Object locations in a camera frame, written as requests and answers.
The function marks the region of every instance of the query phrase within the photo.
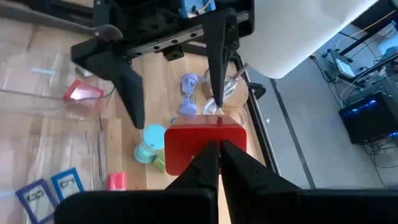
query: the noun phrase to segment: yellow cable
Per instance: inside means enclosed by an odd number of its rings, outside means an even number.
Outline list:
[[[378,21],[376,21],[376,22],[373,23],[372,25],[368,26],[367,28],[358,31],[357,33],[355,33],[355,34],[353,34],[353,35],[351,35],[351,36],[349,36],[349,37],[344,37],[344,38],[340,39],[340,40],[337,42],[337,44],[336,44],[336,49],[338,49],[338,44],[340,44],[340,42],[341,42],[342,40],[350,39],[350,38],[352,38],[353,36],[355,36],[356,34],[358,34],[358,33],[360,33],[360,32],[363,32],[363,31],[369,29],[370,27],[376,25],[377,23],[379,23],[380,21],[382,21],[383,19],[385,19],[387,16],[390,16],[390,15],[393,14],[394,12],[396,12],[396,10],[393,10],[393,11],[390,12],[388,15],[386,15],[386,16],[384,16],[383,18],[379,19]]]
[[[209,6],[210,3],[211,3],[211,0],[209,0],[209,1],[205,4],[205,7],[199,9],[198,12],[203,12],[204,10],[206,10],[207,6]]]

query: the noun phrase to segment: red marker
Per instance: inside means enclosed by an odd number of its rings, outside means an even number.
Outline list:
[[[126,174],[123,172],[108,175],[107,190],[126,190]]]

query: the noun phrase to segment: floor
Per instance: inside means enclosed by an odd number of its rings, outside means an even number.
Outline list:
[[[357,30],[350,25],[342,31],[351,35]],[[319,53],[334,49],[342,37],[336,35],[318,50],[317,58],[327,70],[331,69],[330,64]],[[368,43],[379,37],[369,39]],[[340,46],[344,48],[352,42],[347,40]],[[369,46],[376,56],[381,54],[378,41]],[[358,46],[348,56],[363,47]],[[352,66],[354,69],[370,67],[373,58],[370,50],[364,49],[355,56]],[[252,68],[248,72],[251,81],[267,88],[259,107],[283,177],[305,189],[383,188],[369,155],[350,143],[338,116],[340,107],[312,60],[306,59],[284,78],[274,81]],[[345,86],[339,84],[338,90],[341,92]],[[398,164],[398,150],[389,149],[386,155],[377,156],[377,163],[382,166]],[[398,168],[379,168],[386,186],[398,185],[397,171]]]

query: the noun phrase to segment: white robot body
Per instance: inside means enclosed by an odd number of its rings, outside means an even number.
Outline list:
[[[254,33],[240,40],[242,58],[282,78],[377,0],[256,0]]]

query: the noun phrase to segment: red block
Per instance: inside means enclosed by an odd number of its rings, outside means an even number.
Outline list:
[[[165,133],[165,163],[170,175],[180,175],[208,141],[230,140],[246,152],[246,130],[227,115],[180,116]]]
[[[107,190],[126,190],[126,174],[123,172],[110,174],[107,179]]]

